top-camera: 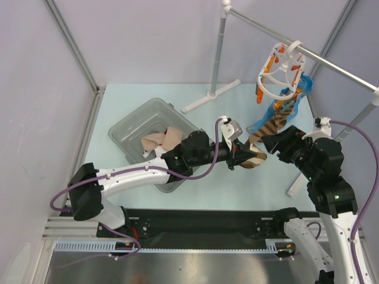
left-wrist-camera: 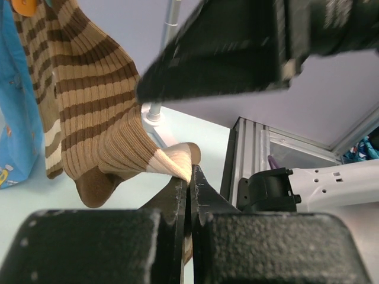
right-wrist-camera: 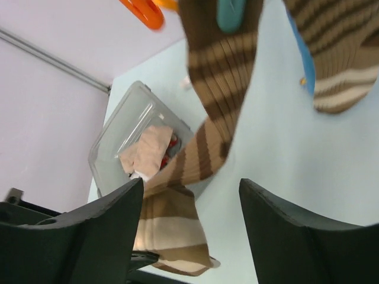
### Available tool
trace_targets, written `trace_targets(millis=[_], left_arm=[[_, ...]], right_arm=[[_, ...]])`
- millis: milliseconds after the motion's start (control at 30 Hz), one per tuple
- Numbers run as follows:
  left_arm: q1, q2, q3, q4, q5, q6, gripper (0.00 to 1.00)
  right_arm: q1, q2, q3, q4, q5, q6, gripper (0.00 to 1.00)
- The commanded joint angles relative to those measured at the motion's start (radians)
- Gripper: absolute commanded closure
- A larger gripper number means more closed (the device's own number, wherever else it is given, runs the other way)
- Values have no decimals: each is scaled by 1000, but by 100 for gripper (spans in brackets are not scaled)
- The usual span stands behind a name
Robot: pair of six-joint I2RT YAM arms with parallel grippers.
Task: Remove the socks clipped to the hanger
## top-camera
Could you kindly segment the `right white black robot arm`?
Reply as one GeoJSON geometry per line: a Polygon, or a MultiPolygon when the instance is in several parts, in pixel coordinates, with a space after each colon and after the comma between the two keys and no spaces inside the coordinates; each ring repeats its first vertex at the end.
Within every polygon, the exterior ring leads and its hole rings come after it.
{"type": "Polygon", "coordinates": [[[311,235],[295,208],[277,212],[274,233],[293,241],[311,267],[315,283],[372,283],[359,234],[353,231],[358,219],[355,192],[341,176],[344,156],[341,144],[331,138],[330,124],[319,124],[308,134],[292,125],[261,140],[269,153],[294,164],[306,177],[309,198],[322,219],[331,252],[325,252],[311,235]]]}

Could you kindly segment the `brown striped sock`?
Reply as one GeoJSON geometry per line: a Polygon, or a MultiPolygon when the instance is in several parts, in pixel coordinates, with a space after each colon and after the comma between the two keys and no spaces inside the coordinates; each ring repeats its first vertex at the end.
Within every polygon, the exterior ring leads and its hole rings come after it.
{"type": "Polygon", "coordinates": [[[254,169],[264,163],[267,159],[267,155],[254,143],[251,143],[249,140],[245,142],[245,146],[249,147],[249,150],[253,151],[256,154],[256,157],[250,158],[240,164],[240,167],[244,169],[254,169]]]}
{"type": "Polygon", "coordinates": [[[287,101],[276,108],[277,103],[274,101],[260,120],[246,128],[248,140],[251,143],[261,142],[262,136],[277,134],[296,115],[296,103],[296,100],[287,101]]]}

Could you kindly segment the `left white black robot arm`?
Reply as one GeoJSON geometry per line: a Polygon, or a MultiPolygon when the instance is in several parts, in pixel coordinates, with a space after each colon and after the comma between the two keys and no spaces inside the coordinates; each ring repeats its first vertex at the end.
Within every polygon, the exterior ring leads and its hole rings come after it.
{"type": "Polygon", "coordinates": [[[203,165],[214,167],[215,163],[226,162],[233,170],[257,156],[239,139],[222,138],[212,143],[205,132],[194,131],[173,150],[144,163],[102,170],[93,163],[83,164],[68,184],[73,219],[94,220],[123,237],[130,231],[130,221],[126,210],[110,202],[109,196],[146,185],[194,180],[194,169],[203,165]]]}

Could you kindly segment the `beige sock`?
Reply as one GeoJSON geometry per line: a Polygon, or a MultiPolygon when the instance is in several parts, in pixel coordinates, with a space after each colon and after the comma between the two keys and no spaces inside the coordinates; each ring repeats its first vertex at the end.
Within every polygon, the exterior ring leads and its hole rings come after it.
{"type": "Polygon", "coordinates": [[[165,139],[164,133],[149,134],[141,139],[144,151],[153,151],[163,144],[165,139]]]}

